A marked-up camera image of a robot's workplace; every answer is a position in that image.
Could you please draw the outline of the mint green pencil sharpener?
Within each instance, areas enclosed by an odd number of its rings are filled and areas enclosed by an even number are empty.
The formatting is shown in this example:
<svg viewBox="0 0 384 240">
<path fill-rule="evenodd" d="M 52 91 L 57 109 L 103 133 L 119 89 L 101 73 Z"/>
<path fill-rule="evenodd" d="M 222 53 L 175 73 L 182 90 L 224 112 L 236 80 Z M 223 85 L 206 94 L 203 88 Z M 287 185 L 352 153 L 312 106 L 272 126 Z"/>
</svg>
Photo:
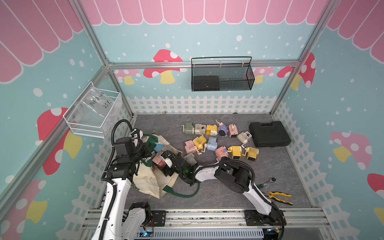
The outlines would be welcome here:
<svg viewBox="0 0 384 240">
<path fill-rule="evenodd" d="M 197 164 L 197 160 L 196 160 L 195 155 L 193 153 L 189 153 L 189 154 L 185 155 L 184 159 L 191 166 L 194 166 Z"/>
</svg>

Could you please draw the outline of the pink clear-drawer pencil sharpener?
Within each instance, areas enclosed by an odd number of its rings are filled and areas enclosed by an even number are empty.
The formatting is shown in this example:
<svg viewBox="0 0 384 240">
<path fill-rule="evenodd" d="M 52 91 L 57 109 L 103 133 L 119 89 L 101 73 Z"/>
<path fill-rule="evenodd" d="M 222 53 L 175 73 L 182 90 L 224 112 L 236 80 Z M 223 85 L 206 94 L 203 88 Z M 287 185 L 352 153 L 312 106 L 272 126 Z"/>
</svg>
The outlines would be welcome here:
<svg viewBox="0 0 384 240">
<path fill-rule="evenodd" d="M 159 154 L 156 154 L 155 157 L 152 159 L 152 161 L 159 168 L 163 168 L 164 166 L 167 165 L 166 162 L 164 161 L 164 158 Z"/>
</svg>

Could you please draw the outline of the yellow black pencil sharpener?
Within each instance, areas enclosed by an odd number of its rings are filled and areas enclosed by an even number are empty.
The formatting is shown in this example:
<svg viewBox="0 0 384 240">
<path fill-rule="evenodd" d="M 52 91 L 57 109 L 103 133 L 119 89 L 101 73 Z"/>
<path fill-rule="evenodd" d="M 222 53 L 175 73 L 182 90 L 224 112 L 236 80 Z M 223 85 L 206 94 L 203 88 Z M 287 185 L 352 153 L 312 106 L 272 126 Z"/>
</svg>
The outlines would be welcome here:
<svg viewBox="0 0 384 240">
<path fill-rule="evenodd" d="M 247 160 L 255 162 L 258 159 L 260 150 L 253 147 L 245 148 L 244 156 Z"/>
</svg>

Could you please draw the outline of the cream crank pencil sharpener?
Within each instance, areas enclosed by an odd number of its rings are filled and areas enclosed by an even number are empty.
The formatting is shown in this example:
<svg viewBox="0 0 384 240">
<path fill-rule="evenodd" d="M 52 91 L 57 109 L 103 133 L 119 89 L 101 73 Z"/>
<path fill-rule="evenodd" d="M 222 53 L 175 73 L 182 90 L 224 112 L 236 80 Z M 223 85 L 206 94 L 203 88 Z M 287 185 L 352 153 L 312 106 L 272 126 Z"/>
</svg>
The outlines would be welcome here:
<svg viewBox="0 0 384 240">
<path fill-rule="evenodd" d="M 242 143 L 242 145 L 246 145 L 252 139 L 252 134 L 248 131 L 244 131 L 238 134 L 237 139 Z"/>
</svg>

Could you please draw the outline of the blue grey pencil sharpener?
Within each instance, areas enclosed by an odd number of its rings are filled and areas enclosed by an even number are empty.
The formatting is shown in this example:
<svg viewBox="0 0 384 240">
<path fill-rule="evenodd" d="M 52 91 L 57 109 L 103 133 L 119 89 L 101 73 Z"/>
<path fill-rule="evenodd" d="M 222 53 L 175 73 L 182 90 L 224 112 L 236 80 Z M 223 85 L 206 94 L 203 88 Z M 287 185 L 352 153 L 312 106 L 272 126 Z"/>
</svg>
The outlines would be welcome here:
<svg viewBox="0 0 384 240">
<path fill-rule="evenodd" d="M 218 148 L 218 143 L 217 143 L 216 137 L 210 137 L 208 141 L 204 144 L 204 152 L 206 151 L 215 152 L 217 148 Z"/>
</svg>

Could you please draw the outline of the purple pencil sharpener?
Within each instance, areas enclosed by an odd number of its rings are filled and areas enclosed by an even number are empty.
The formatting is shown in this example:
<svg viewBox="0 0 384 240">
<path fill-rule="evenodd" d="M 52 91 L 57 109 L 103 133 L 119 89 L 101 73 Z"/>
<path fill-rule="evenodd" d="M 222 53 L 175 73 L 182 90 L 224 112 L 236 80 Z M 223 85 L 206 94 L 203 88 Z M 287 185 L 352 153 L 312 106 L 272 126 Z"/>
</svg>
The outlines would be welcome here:
<svg viewBox="0 0 384 240">
<path fill-rule="evenodd" d="M 216 123 L 218 125 L 218 135 L 221 137 L 226 137 L 228 135 L 228 127 L 223 123 L 218 120 L 216 120 Z"/>
</svg>

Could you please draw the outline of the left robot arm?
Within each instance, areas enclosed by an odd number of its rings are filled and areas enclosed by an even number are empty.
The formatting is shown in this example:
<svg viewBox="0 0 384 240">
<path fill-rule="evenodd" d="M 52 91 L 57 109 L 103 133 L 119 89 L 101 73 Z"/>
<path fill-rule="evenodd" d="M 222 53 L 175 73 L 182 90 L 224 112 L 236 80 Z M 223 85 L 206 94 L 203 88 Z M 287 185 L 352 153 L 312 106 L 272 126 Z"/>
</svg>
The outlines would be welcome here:
<svg viewBox="0 0 384 240">
<path fill-rule="evenodd" d="M 140 228 L 146 229 L 153 221 L 147 202 L 132 204 L 127 217 L 123 217 L 140 162 L 151 156 L 142 138 L 143 132 L 134 129 L 126 119 L 117 121 L 112 129 L 112 152 L 101 177 L 107 184 L 106 198 L 94 240 L 133 240 Z"/>
</svg>

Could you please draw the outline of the beige pencil sharpener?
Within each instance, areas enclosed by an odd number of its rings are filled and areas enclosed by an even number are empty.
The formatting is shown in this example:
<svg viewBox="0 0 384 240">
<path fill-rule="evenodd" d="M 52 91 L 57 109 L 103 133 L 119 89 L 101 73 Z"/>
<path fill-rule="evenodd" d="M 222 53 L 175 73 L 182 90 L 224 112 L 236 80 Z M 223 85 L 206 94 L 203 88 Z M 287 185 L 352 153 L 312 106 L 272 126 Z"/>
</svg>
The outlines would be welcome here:
<svg viewBox="0 0 384 240">
<path fill-rule="evenodd" d="M 195 135 L 205 135 L 206 134 L 206 125 L 203 124 L 195 124 L 194 133 Z"/>
</svg>

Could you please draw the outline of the yellow crank pencil sharpener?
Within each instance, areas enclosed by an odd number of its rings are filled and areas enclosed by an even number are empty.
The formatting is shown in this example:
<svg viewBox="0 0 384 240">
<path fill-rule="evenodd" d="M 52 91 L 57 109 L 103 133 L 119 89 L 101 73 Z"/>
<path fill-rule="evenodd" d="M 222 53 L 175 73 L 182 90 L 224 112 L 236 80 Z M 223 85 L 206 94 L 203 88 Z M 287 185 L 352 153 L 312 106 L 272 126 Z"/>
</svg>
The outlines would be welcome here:
<svg viewBox="0 0 384 240">
<path fill-rule="evenodd" d="M 198 155 L 201 155 L 202 153 L 205 152 L 206 143 L 207 143 L 207 139 L 203 135 L 200 135 L 199 137 L 193 140 L 193 144 L 196 147 L 196 152 L 198 153 Z"/>
</svg>

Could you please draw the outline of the cream canvas tote bag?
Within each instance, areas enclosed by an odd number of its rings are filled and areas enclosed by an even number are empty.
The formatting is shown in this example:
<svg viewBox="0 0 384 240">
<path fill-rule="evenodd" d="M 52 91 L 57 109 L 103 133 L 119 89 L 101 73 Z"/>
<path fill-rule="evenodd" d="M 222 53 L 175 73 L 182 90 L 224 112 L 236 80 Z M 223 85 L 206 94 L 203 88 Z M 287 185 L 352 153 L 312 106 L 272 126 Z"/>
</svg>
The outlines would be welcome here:
<svg viewBox="0 0 384 240">
<path fill-rule="evenodd" d="M 150 146 L 152 155 L 151 157 L 140 161 L 138 174 L 133 177 L 133 188 L 143 194 L 150 195 L 158 199 L 167 193 L 185 199 L 194 197 L 200 190 L 200 184 L 198 184 L 195 192 L 189 195 L 177 193 L 173 189 L 173 186 L 178 179 L 181 179 L 188 185 L 192 185 L 192 171 L 196 165 L 191 166 L 188 164 L 182 156 L 182 151 L 174 148 L 170 142 L 168 142 L 162 135 L 158 134 L 157 132 L 145 134 L 145 143 Z M 163 150 L 159 153 L 154 151 L 156 143 L 165 145 Z M 182 166 L 183 173 L 180 175 L 173 174 L 171 177 L 166 177 L 162 173 L 163 168 L 159 168 L 152 161 L 156 154 L 161 155 L 164 159 L 169 158 L 172 160 L 172 162 L 178 161 Z"/>
</svg>

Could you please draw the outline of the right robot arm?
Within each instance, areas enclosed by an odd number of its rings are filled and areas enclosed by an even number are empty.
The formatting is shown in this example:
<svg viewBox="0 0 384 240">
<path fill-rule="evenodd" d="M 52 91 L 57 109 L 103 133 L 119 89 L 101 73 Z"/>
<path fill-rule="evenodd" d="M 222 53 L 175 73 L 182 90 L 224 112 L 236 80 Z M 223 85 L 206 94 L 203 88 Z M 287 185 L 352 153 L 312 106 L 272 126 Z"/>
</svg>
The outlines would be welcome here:
<svg viewBox="0 0 384 240">
<path fill-rule="evenodd" d="M 178 174 L 190 186 L 218 180 L 233 192 L 244 195 L 255 207 L 260 225 L 284 227 L 287 224 L 283 211 L 257 187 L 255 172 L 245 162 L 223 157 L 215 164 L 192 166 L 180 154 L 175 155 L 171 151 L 163 152 L 161 157 L 166 162 L 166 172 Z"/>
</svg>

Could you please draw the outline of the pink boxy pencil sharpener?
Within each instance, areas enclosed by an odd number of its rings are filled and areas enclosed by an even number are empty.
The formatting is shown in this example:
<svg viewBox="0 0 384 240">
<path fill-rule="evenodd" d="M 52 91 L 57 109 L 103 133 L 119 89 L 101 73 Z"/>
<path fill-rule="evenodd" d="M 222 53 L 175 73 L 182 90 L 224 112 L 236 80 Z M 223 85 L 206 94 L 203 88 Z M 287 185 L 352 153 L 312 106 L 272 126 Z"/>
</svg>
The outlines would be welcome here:
<svg viewBox="0 0 384 240">
<path fill-rule="evenodd" d="M 192 140 L 185 142 L 185 151 L 187 155 L 194 154 L 197 152 L 197 147 L 195 146 Z"/>
</svg>

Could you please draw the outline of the yellow white pencil sharpener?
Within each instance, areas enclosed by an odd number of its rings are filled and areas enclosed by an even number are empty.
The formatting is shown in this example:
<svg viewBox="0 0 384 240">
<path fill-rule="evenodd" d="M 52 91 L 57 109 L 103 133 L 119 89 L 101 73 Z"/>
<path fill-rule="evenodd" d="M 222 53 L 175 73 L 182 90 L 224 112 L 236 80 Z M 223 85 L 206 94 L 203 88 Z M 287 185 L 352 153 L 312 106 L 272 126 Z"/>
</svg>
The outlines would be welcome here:
<svg viewBox="0 0 384 240">
<path fill-rule="evenodd" d="M 239 160 L 243 156 L 243 148 L 241 146 L 231 146 L 227 149 L 227 152 L 233 160 Z"/>
</svg>

